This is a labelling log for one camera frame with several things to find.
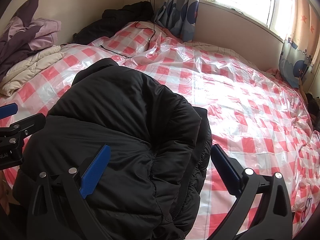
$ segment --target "cartoon curtain print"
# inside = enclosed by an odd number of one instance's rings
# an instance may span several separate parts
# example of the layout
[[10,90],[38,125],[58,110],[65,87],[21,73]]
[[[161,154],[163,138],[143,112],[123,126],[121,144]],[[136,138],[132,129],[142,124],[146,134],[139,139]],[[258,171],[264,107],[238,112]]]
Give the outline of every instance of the cartoon curtain print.
[[292,5],[291,28],[284,41],[279,70],[291,87],[299,87],[299,78],[312,66],[316,52],[320,20],[307,0],[295,0]]

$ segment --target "purple jacket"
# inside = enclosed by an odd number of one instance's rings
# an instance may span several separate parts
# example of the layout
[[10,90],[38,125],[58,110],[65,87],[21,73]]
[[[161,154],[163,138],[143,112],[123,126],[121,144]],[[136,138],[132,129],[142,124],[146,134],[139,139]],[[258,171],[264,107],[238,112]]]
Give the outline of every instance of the purple jacket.
[[0,82],[16,63],[52,46],[57,41],[61,22],[33,15],[39,0],[28,0],[15,12],[0,37]]

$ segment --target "black clothing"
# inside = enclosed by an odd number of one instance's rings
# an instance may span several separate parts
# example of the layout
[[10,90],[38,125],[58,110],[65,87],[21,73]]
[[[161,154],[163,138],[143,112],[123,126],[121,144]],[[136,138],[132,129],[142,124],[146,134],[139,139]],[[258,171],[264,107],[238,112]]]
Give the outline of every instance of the black clothing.
[[120,10],[108,9],[102,14],[102,19],[91,23],[79,33],[73,35],[72,43],[88,45],[100,38],[111,38],[127,23],[134,21],[151,21],[153,8],[150,2],[138,2],[125,5]]
[[209,163],[207,111],[108,58],[76,75],[31,136],[14,197],[28,207],[40,172],[78,167],[103,144],[111,160],[86,200],[112,239],[184,239]]

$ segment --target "bed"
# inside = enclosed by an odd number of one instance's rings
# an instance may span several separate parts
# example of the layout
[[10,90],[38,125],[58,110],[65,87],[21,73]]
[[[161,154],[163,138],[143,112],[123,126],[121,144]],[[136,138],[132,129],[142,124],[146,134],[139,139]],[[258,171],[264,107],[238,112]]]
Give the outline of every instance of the bed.
[[[0,98],[0,106],[13,102],[19,106],[18,113],[0,120],[0,125],[8,126],[36,113],[47,114],[70,88],[77,72],[111,57],[119,65],[150,75],[193,106],[206,108],[213,143],[220,144],[243,167],[263,175],[281,172],[295,212],[293,234],[297,234],[320,201],[319,133],[312,129],[300,93],[276,79],[274,71],[261,72],[230,49],[181,44],[157,26],[147,50],[152,29],[151,23],[130,23],[110,39],[102,37],[88,46],[64,46],[63,59],[11,97]],[[12,186],[17,167],[4,173]],[[211,162],[200,196],[198,216],[187,239],[206,239],[235,201]],[[250,225],[260,197],[256,197],[240,231]]]

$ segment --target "blue patterned curtain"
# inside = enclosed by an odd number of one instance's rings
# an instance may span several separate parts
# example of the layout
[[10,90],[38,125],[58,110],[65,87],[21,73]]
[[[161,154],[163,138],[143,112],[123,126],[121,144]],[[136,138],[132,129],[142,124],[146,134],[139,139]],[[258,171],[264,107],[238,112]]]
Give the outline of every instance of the blue patterned curtain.
[[195,32],[199,0],[164,0],[155,23],[167,28],[183,41],[191,41]]
[[319,41],[320,21],[307,0],[294,0],[292,28],[284,41],[279,70],[281,76],[293,88],[299,87],[299,79],[311,65]]

